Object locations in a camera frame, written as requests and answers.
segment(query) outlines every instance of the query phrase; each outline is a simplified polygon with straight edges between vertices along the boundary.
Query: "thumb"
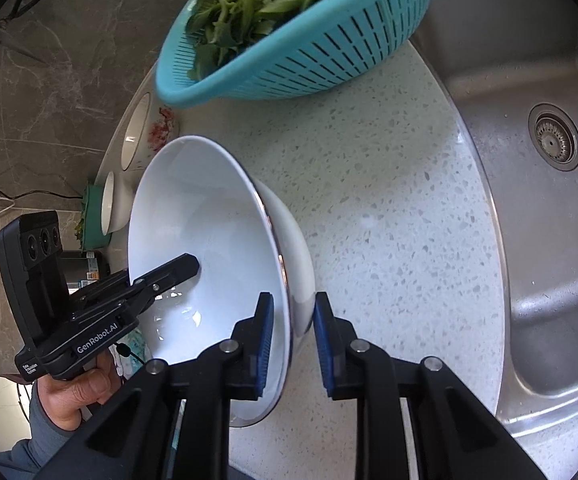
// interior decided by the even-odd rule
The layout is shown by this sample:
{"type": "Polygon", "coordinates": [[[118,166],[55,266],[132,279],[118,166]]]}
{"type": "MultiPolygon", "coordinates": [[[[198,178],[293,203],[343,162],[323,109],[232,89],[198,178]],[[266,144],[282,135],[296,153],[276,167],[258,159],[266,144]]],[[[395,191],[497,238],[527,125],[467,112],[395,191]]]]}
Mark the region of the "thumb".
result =
{"type": "Polygon", "coordinates": [[[111,388],[107,374],[94,368],[76,377],[57,392],[58,402],[66,411],[79,410],[83,406],[96,402],[111,388]]]}

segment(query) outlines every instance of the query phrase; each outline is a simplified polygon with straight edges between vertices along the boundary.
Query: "stainless steel sink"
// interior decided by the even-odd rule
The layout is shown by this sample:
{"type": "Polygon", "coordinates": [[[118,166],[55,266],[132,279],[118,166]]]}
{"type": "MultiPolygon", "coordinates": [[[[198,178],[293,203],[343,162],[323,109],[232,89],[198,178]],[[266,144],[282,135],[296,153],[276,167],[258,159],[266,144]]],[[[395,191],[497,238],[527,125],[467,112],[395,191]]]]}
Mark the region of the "stainless steel sink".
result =
{"type": "Polygon", "coordinates": [[[578,9],[431,0],[413,42],[488,179],[508,277],[497,415],[531,433],[578,413],[578,9]]]}

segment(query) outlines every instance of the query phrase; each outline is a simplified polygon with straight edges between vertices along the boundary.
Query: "small white bowl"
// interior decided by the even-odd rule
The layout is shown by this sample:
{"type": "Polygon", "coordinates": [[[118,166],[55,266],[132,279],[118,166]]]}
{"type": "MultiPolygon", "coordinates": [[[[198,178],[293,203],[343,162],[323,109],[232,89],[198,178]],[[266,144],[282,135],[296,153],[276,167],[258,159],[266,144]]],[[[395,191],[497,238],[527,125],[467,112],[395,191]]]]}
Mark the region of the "small white bowl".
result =
{"type": "Polygon", "coordinates": [[[124,134],[120,165],[123,171],[144,170],[170,140],[180,134],[175,112],[155,92],[146,92],[135,105],[124,134]]]}
{"type": "Polygon", "coordinates": [[[153,355],[194,359],[251,317],[260,292],[274,297],[266,387],[255,401],[233,400],[231,425],[250,426],[275,407],[292,349],[308,329],[315,279],[302,232],[282,202],[212,140],[185,136],[153,159],[129,225],[131,280],[183,253],[200,273],[166,291],[140,316],[153,355]]]}
{"type": "Polygon", "coordinates": [[[135,192],[127,180],[113,171],[106,176],[102,192],[102,211],[100,221],[102,234],[113,233],[122,229],[129,222],[135,192]]]}

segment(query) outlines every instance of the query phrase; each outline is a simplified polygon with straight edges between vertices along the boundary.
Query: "drain strainer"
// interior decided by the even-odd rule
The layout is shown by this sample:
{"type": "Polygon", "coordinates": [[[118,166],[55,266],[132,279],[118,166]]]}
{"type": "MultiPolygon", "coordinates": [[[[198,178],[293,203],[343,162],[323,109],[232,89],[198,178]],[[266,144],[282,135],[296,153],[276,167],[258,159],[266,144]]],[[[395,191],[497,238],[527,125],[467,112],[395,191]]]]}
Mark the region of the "drain strainer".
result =
{"type": "Polygon", "coordinates": [[[560,108],[550,104],[534,107],[529,131],[536,150],[552,167],[571,171],[578,166],[578,129],[560,108]]]}

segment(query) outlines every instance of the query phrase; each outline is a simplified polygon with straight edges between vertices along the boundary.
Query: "metal screw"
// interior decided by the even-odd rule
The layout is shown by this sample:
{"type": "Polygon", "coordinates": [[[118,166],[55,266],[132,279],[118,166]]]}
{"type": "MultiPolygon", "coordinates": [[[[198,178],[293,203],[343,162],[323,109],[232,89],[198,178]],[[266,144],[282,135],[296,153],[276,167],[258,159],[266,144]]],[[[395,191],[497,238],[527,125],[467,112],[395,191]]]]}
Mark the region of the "metal screw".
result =
{"type": "Polygon", "coordinates": [[[369,348],[371,348],[371,343],[365,341],[364,339],[354,339],[351,341],[351,348],[361,354],[362,352],[366,352],[369,348]]]}
{"type": "Polygon", "coordinates": [[[442,369],[442,361],[437,357],[427,357],[424,360],[424,367],[432,372],[437,372],[442,369]]]}
{"type": "Polygon", "coordinates": [[[235,339],[225,339],[222,343],[220,343],[220,350],[222,350],[225,354],[230,354],[235,352],[239,346],[239,343],[235,339]]]}
{"type": "Polygon", "coordinates": [[[144,365],[144,369],[147,374],[158,375],[162,370],[165,369],[166,362],[162,359],[152,359],[147,364],[144,365]]]}

